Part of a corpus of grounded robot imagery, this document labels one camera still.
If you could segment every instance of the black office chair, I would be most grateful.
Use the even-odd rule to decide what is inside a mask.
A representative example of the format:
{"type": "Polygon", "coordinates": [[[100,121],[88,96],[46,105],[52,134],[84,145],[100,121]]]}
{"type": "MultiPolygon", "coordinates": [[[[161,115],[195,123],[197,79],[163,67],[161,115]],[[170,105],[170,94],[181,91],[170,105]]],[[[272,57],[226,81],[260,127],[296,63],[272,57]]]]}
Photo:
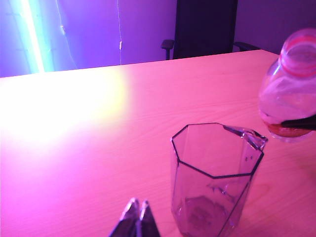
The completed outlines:
{"type": "Polygon", "coordinates": [[[174,47],[173,59],[230,53],[233,44],[240,51],[259,49],[235,42],[237,0],[178,0],[175,39],[165,39],[161,48],[166,60],[174,47]]]}

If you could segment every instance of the wooden table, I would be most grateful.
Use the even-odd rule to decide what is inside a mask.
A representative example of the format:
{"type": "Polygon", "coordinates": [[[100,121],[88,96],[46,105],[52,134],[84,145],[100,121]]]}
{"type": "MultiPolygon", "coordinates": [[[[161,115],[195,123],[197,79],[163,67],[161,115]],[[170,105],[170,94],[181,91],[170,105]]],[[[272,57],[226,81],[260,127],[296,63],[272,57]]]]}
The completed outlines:
{"type": "Polygon", "coordinates": [[[188,123],[269,138],[232,237],[316,236],[316,135],[270,136],[257,112],[277,55],[262,50],[1,78],[1,236],[107,236],[131,197],[163,237],[170,137],[188,123]]]}

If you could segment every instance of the hanging wire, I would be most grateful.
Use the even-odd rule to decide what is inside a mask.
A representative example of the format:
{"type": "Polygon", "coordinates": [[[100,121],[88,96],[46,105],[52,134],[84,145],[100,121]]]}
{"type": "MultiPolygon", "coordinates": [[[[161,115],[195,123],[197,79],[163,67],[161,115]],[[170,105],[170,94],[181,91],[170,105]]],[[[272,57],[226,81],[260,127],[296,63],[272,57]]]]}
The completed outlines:
{"type": "Polygon", "coordinates": [[[56,7],[57,7],[58,15],[59,15],[60,30],[62,31],[63,35],[65,36],[66,43],[67,43],[67,49],[68,49],[68,52],[69,52],[71,61],[73,62],[75,68],[78,69],[78,67],[77,67],[77,65],[76,65],[76,63],[75,63],[75,61],[74,61],[74,58],[73,58],[73,56],[72,56],[72,54],[71,54],[71,51],[70,51],[69,42],[68,42],[68,39],[67,39],[65,30],[64,30],[64,26],[63,26],[63,23],[62,23],[62,19],[61,19],[61,14],[60,14],[60,10],[59,10],[58,0],[55,0],[55,2],[56,2],[56,7]]]}
{"type": "Polygon", "coordinates": [[[120,28],[120,15],[119,15],[119,0],[117,0],[117,7],[118,7],[118,30],[119,30],[119,64],[122,65],[122,35],[121,35],[121,28],[120,28]]]}

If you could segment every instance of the pink lighting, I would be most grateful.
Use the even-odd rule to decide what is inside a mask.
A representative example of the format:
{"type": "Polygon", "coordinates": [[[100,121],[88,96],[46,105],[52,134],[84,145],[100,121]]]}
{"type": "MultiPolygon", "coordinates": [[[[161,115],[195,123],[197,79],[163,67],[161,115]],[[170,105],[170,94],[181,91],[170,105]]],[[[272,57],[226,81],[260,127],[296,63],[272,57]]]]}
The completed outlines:
{"type": "Polygon", "coordinates": [[[0,99],[4,130],[42,144],[87,121],[121,116],[126,109],[122,70],[102,70],[106,73],[94,69],[3,79],[0,99]]]}

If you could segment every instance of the clear plastic pitcher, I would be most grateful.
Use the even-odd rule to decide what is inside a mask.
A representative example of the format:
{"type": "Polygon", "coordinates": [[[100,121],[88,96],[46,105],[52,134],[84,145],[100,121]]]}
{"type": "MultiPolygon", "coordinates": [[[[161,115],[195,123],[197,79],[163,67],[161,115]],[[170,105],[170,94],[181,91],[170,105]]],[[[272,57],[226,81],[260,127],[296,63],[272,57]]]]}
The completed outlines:
{"type": "Polygon", "coordinates": [[[239,222],[267,138],[219,123],[171,138],[172,214],[187,237],[225,237],[239,222]]]}

